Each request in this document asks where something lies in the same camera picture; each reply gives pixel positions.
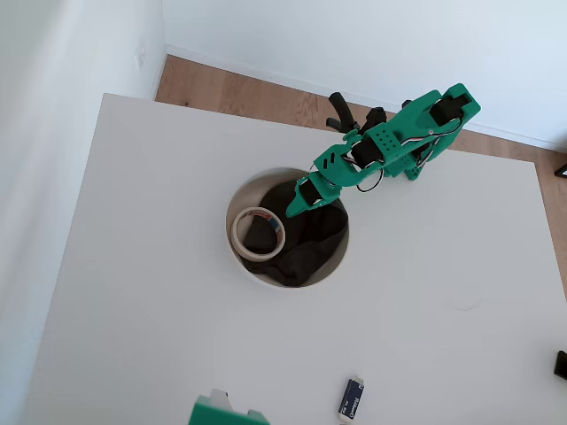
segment masking tape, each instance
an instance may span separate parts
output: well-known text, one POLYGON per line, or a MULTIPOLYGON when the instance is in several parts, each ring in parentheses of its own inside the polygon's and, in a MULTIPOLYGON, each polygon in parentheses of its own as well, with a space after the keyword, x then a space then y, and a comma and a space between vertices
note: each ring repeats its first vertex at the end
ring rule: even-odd
POLYGON ((279 253, 279 251, 281 251, 282 248, 284 247, 285 244, 284 225, 273 212, 267 210, 266 208, 262 208, 260 206, 253 206, 250 208, 246 208, 235 218, 235 220, 232 223, 232 229, 230 230, 230 241, 232 242, 232 247, 242 258, 248 259, 255 263, 259 263, 261 261, 267 261, 275 257, 279 253), (276 236, 277 236, 276 248, 269 254, 256 254, 252 251, 248 251, 245 248, 245 246, 242 245, 242 242, 240 242, 240 240, 238 239, 238 223, 245 217, 249 217, 249 216, 261 217, 262 219, 267 220, 268 223, 272 226, 272 228, 276 232, 276 236))

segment table surface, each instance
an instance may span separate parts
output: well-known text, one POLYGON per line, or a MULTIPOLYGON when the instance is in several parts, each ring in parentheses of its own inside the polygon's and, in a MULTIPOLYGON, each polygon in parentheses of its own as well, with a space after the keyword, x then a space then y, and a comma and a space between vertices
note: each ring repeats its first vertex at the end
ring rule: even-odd
POLYGON ((305 290, 231 258, 228 202, 340 135, 105 96, 22 423, 184 424, 229 393, 274 424, 559 424, 567 308, 532 163, 447 151, 343 191, 346 256, 305 290))

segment green object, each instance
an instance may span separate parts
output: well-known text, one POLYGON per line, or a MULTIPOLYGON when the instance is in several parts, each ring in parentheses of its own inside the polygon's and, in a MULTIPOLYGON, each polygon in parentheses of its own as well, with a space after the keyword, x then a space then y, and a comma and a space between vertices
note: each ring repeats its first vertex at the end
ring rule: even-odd
POLYGON ((189 425, 269 425, 269 422, 260 412, 234 412, 228 394, 221 390, 212 390, 210 397, 197 398, 189 425))
POLYGON ((340 196, 343 187, 357 186, 376 172, 391 177, 403 172, 409 180, 415 180, 422 172, 424 164, 448 148, 459 135, 462 126, 478 112, 480 106, 469 91, 462 84, 456 84, 443 96, 433 90, 417 98, 390 121, 379 123, 362 135, 353 121, 357 127, 343 137, 346 143, 329 147, 314 161, 317 171, 298 181, 296 196, 288 206, 286 215, 294 217, 304 211, 329 204, 340 196), (456 111, 456 118, 439 125, 438 121, 442 120, 438 113, 441 104, 436 104, 441 100, 445 100, 442 104, 451 103, 455 99, 466 104, 459 104, 454 108, 452 112, 456 111), (382 158, 365 168, 357 169, 353 163, 355 161, 346 160, 347 156, 357 143, 366 143, 368 139, 379 149, 382 158), (312 204, 309 204, 301 193, 300 186, 307 180, 313 183, 320 195, 312 204))

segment green robotic arm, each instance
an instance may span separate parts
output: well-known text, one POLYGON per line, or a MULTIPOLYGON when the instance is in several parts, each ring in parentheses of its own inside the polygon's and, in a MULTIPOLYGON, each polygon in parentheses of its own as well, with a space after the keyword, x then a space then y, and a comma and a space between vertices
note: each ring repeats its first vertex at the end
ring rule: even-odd
POLYGON ((328 119, 327 126, 346 133, 346 143, 331 146, 315 160, 317 171, 298 181, 288 217, 333 202, 343 187, 358 186, 373 173, 380 173, 378 182, 402 172, 415 180, 424 164, 449 147, 462 126, 480 111, 469 91, 456 84, 443 96, 433 90, 406 101, 389 122, 382 108, 374 108, 360 128, 339 93, 329 100, 340 121, 328 119))

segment wooden floor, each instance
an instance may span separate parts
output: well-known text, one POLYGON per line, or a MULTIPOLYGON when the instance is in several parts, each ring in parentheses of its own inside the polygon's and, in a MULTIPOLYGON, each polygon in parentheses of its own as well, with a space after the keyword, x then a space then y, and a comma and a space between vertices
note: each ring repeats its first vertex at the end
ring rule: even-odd
MULTIPOLYGON (((336 116, 326 97, 173 56, 167 57, 156 100, 322 130, 329 130, 325 120, 336 116)), ((354 119, 364 123, 369 108, 358 104, 350 106, 354 119)), ((554 171, 567 163, 567 154, 466 130, 459 134, 451 149, 535 163, 563 288, 567 293, 567 179, 554 176, 554 171)))

